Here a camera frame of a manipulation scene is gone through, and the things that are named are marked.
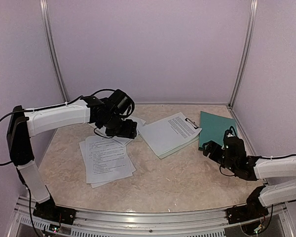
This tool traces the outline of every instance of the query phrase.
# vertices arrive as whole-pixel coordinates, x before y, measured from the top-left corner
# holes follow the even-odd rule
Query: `robotic arm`
[[[134,101],[118,89],[109,98],[80,96],[60,105],[26,110],[17,106],[13,109],[7,132],[10,158],[22,183],[31,190],[37,201],[33,213],[35,216],[51,221],[58,221],[59,216],[62,216],[63,223],[72,224],[75,210],[55,205],[34,162],[30,138],[59,127],[95,123],[97,128],[106,127],[107,136],[134,139],[137,123],[125,119],[132,114],[134,108]]]
[[[223,147],[214,141],[204,143],[205,156],[234,173],[235,177],[256,181],[271,177],[296,177],[296,154],[284,157],[247,156],[244,142],[233,127],[223,136]],[[227,210],[230,224],[256,219],[268,214],[267,206],[296,200],[296,179],[273,186],[257,187],[247,198],[245,206]]]

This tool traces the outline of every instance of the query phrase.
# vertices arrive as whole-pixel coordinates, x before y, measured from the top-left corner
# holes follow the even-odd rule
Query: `black mount bracket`
[[[43,203],[36,203],[33,215],[48,221],[73,225],[76,210],[72,208],[56,206],[54,199],[50,199]]]
[[[243,206],[234,206],[226,210],[228,223],[235,224],[254,220],[268,215],[266,207],[259,201],[259,195],[265,186],[257,187],[247,198],[247,204]]]

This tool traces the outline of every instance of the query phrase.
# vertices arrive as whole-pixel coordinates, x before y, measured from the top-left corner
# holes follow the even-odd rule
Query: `lavender wall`
[[[0,117],[16,105],[38,107],[60,102],[39,1],[0,0]],[[0,125],[0,162],[9,160],[7,127],[8,119]],[[32,139],[38,162],[51,136],[48,132]],[[0,236],[23,191],[15,167],[0,167]]]
[[[229,102],[249,0],[53,0],[70,98],[124,89],[136,102]]]
[[[234,110],[257,154],[296,152],[296,0],[259,1]],[[295,205],[289,212],[296,221]]]

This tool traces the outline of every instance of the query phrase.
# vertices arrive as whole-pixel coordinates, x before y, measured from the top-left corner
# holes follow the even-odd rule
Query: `teal folder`
[[[230,126],[233,126],[237,131],[236,121],[232,118],[225,118],[201,111],[201,128],[199,134],[199,149],[202,150],[202,145],[209,141],[214,141],[221,146],[223,145],[223,135]]]

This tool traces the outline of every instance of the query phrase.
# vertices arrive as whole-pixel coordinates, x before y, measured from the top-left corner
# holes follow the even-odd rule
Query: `marble table surface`
[[[198,124],[200,111],[231,117],[225,106],[209,105],[136,105],[133,115],[152,123],[182,112]],[[137,136],[127,145],[137,170],[134,176],[93,189],[86,184],[78,144],[92,135],[88,124],[56,131],[39,167],[56,204],[118,212],[194,211],[245,203],[248,195],[261,185],[221,175],[219,165],[198,150],[198,141],[159,159]]]

